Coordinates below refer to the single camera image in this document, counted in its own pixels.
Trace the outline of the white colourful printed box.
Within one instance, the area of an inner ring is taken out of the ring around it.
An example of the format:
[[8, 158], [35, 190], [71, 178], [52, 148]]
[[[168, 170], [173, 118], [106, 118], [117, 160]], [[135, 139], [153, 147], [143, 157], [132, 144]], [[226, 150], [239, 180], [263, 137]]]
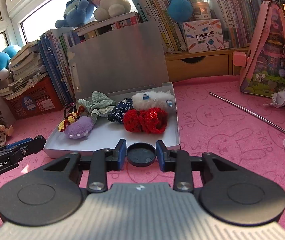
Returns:
[[224, 50], [224, 40], [219, 19], [183, 23], [189, 53]]

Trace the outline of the pink bunny table mat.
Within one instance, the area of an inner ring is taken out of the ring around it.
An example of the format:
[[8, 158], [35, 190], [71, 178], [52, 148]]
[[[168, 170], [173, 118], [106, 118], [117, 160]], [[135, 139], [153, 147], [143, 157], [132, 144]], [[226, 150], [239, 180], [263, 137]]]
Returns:
[[[285, 135], [268, 124], [231, 106], [210, 92], [250, 109], [285, 129], [285, 107], [267, 107], [269, 100], [242, 94], [238, 76], [204, 77], [174, 83], [181, 148], [190, 155], [209, 151], [278, 183], [285, 190]], [[63, 111], [16, 121], [8, 143], [41, 134], [49, 137], [63, 117]], [[50, 162], [44, 151], [25, 158], [18, 168], [0, 176], [0, 187], [34, 168]], [[173, 173], [158, 170], [157, 163], [138, 168], [128, 163], [121, 172], [108, 173], [113, 183], [168, 182]], [[285, 229], [285, 211], [280, 220]]]

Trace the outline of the yellow red crochet keychain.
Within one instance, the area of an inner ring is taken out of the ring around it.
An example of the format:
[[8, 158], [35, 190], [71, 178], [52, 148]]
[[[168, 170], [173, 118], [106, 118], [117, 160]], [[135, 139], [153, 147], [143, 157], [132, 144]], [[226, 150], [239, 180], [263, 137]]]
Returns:
[[64, 119], [58, 125], [58, 131], [64, 132], [69, 125], [75, 123], [81, 117], [84, 111], [85, 108], [83, 106], [76, 108], [75, 106], [67, 105], [64, 108]]

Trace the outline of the white fluffy plush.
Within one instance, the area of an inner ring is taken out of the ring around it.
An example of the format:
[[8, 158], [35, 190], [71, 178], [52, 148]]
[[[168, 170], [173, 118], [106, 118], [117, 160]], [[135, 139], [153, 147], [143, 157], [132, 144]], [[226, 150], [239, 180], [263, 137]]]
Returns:
[[175, 97], [170, 91], [156, 92], [154, 90], [136, 93], [132, 96], [133, 108], [137, 111], [148, 110], [150, 108], [160, 108], [167, 113], [176, 110]]

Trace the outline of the green checkered cloth pouch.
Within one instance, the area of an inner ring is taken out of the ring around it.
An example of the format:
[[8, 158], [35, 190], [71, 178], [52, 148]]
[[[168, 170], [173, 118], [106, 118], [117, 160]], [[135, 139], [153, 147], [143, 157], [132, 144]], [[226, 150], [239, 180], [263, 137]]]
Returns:
[[92, 92], [91, 99], [78, 99], [79, 106], [83, 106], [94, 123], [98, 118], [107, 118], [109, 113], [117, 106], [118, 101], [110, 99], [106, 94], [98, 91]]

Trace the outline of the wooden drawer organizer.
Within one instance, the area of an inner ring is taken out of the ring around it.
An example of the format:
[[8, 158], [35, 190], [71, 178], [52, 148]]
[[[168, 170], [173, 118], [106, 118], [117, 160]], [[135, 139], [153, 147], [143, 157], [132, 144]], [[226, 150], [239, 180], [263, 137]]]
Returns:
[[246, 53], [247, 48], [213, 50], [199, 53], [165, 55], [169, 80], [178, 82], [195, 77], [239, 75], [241, 68], [233, 63], [233, 53]]

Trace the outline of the blue brocade pouch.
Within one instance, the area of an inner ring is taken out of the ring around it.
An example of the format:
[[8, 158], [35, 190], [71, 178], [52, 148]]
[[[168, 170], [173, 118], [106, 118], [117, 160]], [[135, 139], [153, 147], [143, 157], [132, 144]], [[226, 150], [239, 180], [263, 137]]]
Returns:
[[124, 115], [131, 109], [133, 109], [132, 98], [124, 98], [108, 114], [107, 119], [110, 122], [117, 122], [118, 124], [123, 124]]

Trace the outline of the blue plush ball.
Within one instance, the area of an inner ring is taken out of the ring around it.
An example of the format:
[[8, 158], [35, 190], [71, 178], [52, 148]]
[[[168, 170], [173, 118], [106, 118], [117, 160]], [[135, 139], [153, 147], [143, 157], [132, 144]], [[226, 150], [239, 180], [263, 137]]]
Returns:
[[175, 22], [186, 22], [193, 14], [193, 6], [188, 0], [172, 0], [168, 6], [168, 15]]

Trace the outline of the red crochet item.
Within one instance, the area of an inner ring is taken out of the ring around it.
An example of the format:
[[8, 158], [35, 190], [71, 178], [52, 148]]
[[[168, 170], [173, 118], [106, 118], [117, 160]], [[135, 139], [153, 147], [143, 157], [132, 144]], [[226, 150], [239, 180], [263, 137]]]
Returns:
[[131, 109], [123, 116], [125, 129], [132, 133], [162, 134], [168, 124], [168, 114], [159, 107], [147, 110]]

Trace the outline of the purple fluffy plush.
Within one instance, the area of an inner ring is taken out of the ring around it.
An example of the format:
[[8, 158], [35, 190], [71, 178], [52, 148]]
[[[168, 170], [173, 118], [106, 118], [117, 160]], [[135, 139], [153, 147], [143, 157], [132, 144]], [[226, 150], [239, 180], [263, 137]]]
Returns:
[[82, 116], [76, 122], [67, 126], [64, 134], [69, 139], [82, 139], [88, 137], [93, 128], [93, 119], [89, 116]]

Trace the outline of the black round cap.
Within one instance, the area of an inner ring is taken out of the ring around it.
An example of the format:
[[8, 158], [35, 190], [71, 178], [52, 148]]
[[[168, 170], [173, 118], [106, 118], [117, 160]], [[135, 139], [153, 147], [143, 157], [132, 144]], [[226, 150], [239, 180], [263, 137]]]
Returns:
[[138, 142], [127, 149], [127, 161], [135, 167], [147, 167], [156, 160], [155, 148], [147, 143]]

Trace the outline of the red plastic basket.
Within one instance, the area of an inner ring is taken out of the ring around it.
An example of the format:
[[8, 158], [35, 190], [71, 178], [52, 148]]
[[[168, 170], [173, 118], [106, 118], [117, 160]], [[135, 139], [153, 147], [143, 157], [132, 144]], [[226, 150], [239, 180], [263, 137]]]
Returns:
[[63, 109], [63, 105], [49, 77], [43, 78], [34, 87], [28, 88], [21, 95], [11, 100], [4, 98], [4, 101], [16, 120]]

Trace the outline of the silver open box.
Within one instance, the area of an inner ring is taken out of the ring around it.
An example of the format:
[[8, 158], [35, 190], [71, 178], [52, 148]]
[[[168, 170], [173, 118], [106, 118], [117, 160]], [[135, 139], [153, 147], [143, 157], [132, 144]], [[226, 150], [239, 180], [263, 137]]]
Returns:
[[[174, 92], [156, 22], [131, 25], [77, 44], [68, 49], [68, 61], [76, 99], [90, 100], [94, 91], [117, 101], [149, 90]], [[52, 159], [70, 152], [91, 155], [102, 148], [113, 148], [119, 139], [125, 139], [128, 146], [136, 142], [154, 146], [162, 140], [170, 150], [179, 150], [177, 113], [169, 115], [163, 134], [130, 133], [106, 118], [98, 118], [83, 139], [69, 139], [54, 130], [44, 152]]]

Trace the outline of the blue stitch plush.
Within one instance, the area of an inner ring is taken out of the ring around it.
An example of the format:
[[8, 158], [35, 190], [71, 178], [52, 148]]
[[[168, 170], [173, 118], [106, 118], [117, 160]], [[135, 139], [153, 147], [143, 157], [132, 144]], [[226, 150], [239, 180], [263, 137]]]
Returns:
[[94, 4], [91, 0], [71, 0], [66, 3], [63, 19], [57, 20], [56, 28], [78, 28], [89, 22], [94, 12]]

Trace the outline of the white origami paper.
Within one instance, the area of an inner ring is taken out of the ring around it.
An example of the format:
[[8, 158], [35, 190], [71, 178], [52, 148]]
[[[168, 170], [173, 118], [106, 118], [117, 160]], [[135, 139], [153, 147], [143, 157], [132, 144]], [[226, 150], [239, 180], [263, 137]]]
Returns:
[[275, 108], [280, 108], [285, 106], [285, 91], [281, 90], [277, 93], [271, 95], [272, 102], [264, 104], [264, 106], [271, 106]]

